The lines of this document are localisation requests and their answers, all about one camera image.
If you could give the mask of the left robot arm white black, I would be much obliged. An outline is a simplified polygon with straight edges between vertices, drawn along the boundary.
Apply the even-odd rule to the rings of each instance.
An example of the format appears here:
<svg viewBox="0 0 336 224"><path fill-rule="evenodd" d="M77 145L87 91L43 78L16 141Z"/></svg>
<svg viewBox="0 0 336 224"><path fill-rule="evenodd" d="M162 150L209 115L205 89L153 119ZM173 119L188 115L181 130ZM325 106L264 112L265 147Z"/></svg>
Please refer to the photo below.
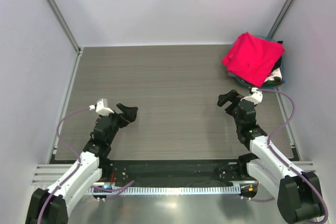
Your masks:
<svg viewBox="0 0 336 224"><path fill-rule="evenodd" d="M137 118L138 108L118 103L120 112L110 109L105 99L84 108L95 111L98 118L90 139L72 166L46 189L37 188L30 199L26 223L68 223L69 217L84 194L97 181L105 182L112 174L108 155L119 129Z"/></svg>

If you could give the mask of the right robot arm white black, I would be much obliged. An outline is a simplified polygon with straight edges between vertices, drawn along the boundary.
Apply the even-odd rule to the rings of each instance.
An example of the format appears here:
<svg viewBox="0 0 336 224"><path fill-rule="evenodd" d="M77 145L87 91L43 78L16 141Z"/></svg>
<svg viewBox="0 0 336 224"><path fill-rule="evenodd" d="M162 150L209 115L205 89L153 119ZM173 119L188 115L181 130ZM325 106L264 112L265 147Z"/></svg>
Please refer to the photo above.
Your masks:
<svg viewBox="0 0 336 224"><path fill-rule="evenodd" d="M218 97L219 107L230 103L225 111L235 121L238 140L250 151L238 158L237 174L261 183L277 202L286 223L326 223L329 212L318 176L286 158L272 143L272 135L257 124L255 107L263 100L262 94L262 89L251 88L246 97L236 90Z"/></svg>

